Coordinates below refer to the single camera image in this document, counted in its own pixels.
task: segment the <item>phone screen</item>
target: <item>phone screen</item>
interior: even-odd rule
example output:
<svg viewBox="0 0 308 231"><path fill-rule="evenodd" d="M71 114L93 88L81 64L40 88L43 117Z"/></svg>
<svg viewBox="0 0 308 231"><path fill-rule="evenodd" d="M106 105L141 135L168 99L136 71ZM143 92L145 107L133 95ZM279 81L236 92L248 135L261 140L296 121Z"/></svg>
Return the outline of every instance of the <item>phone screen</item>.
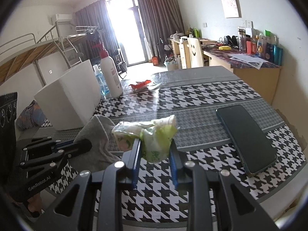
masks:
<svg viewBox="0 0 308 231"><path fill-rule="evenodd" d="M277 160L276 148L272 147L270 140L243 106L220 108L216 113L248 175L265 170Z"/></svg>

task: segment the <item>bed frame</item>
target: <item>bed frame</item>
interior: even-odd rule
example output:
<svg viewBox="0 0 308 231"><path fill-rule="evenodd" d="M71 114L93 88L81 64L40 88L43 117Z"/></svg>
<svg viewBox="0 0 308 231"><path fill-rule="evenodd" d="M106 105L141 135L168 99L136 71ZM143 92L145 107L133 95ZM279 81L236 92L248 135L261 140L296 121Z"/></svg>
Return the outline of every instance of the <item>bed frame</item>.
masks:
<svg viewBox="0 0 308 231"><path fill-rule="evenodd" d="M76 34L62 37L59 31L59 25L62 24L70 24L75 27ZM56 37L52 35L52 30L55 28L57 30ZM18 39L24 40L31 36L31 39L25 40L21 43L14 45L13 47L6 49L4 52L0 53L0 56L5 52L26 42L34 41L34 45L26 47L10 55L9 57L0 62L0 85L31 63L34 64L41 81L44 85L46 85L45 79L38 65L38 60L59 51L63 56L69 69L71 67L74 67L75 65L78 65L82 62L80 57L69 60L68 56L71 55L72 52L78 53L75 46L78 45L81 41L86 40L87 35L93 34L97 29L97 26L75 26L70 22L56 22L55 25L50 30L48 30L47 33L44 34L38 41L35 40L35 36L33 33L29 33L6 42L5 44L1 45L0 48Z"/></svg>

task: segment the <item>brown curtain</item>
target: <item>brown curtain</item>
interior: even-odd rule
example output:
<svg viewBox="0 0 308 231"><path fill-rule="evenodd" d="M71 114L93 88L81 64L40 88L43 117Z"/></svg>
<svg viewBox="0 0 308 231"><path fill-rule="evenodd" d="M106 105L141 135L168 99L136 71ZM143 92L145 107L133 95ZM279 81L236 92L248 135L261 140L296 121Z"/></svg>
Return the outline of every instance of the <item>brown curtain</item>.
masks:
<svg viewBox="0 0 308 231"><path fill-rule="evenodd" d="M159 56L156 44L176 31L184 32L177 0L138 0L145 36L152 55Z"/></svg>
<svg viewBox="0 0 308 231"><path fill-rule="evenodd" d="M75 14L77 26L99 26L102 29L102 41L110 56L119 48L105 0L92 3ZM81 44L81 52L84 53L87 59L99 56L99 51L96 48L92 48L97 43L87 40L86 43Z"/></svg>

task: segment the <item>silver screw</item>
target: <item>silver screw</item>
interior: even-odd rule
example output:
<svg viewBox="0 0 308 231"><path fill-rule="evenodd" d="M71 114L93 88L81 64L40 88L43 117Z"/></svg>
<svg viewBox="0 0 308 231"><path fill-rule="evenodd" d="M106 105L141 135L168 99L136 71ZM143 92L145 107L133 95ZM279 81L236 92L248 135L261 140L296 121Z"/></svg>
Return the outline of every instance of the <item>silver screw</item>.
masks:
<svg viewBox="0 0 308 231"><path fill-rule="evenodd" d="M220 171L220 174L222 176L229 176L230 175L230 171L226 170L226 169L223 169L222 171Z"/></svg>
<svg viewBox="0 0 308 231"><path fill-rule="evenodd" d="M115 163L115 167L123 167L125 165L125 163L123 162L123 161L117 161L116 163Z"/></svg>
<svg viewBox="0 0 308 231"><path fill-rule="evenodd" d="M187 162L185 162L185 166L187 166L187 167L194 167L195 163L193 161L187 161Z"/></svg>
<svg viewBox="0 0 308 231"><path fill-rule="evenodd" d="M84 171L81 171L80 173L79 173L79 175L81 176L81 177L85 177L85 176L87 176L87 175L89 175L90 174L90 171L89 170L84 170Z"/></svg>

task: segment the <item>glass door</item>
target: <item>glass door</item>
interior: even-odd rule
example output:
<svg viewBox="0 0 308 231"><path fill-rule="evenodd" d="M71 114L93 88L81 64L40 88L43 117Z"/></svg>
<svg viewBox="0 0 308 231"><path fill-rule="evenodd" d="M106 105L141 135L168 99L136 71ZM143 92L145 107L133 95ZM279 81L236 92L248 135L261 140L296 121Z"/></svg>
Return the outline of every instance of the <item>glass door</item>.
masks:
<svg viewBox="0 0 308 231"><path fill-rule="evenodd" d="M148 62L137 0L109 0L108 13L128 66Z"/></svg>

